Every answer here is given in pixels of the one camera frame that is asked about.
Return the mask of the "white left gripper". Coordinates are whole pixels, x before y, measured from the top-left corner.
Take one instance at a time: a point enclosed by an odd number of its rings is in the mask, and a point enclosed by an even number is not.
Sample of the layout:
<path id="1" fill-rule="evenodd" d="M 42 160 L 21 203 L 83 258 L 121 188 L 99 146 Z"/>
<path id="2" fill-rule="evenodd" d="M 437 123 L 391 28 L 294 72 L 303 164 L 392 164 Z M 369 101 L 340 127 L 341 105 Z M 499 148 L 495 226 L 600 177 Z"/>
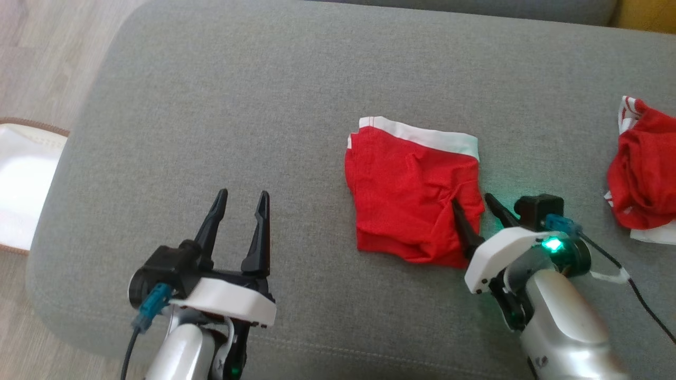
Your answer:
<path id="1" fill-rule="evenodd" d="M 195 237 L 200 248 L 198 262 L 213 262 L 212 252 L 218 226 L 223 219 L 228 198 L 227 188 L 218 191 Z M 236 318 L 254 325 L 273 326 L 277 304 L 270 293 L 270 196 L 261 192 L 255 211 L 256 228 L 241 274 L 183 274 L 183 306 L 220 317 Z"/>

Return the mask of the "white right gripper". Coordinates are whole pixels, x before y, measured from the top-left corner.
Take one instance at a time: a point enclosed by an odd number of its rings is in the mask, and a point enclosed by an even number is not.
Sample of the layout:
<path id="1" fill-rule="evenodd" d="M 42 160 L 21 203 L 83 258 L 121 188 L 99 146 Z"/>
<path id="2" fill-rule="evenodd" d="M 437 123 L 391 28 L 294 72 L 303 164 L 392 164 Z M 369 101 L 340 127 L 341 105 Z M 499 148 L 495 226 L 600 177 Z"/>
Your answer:
<path id="1" fill-rule="evenodd" d="M 519 219 L 492 193 L 485 193 L 484 200 L 493 216 L 506 228 L 486 241 L 471 226 L 459 201 L 452 201 L 461 249 L 464 257 L 471 260 L 464 275 L 471 293 L 488 292 L 493 279 L 504 281 L 502 287 L 507 292 L 515 292 L 524 288 L 539 270 L 555 269 L 550 253 L 561 250 L 559 233 L 517 227 L 521 226 Z"/>

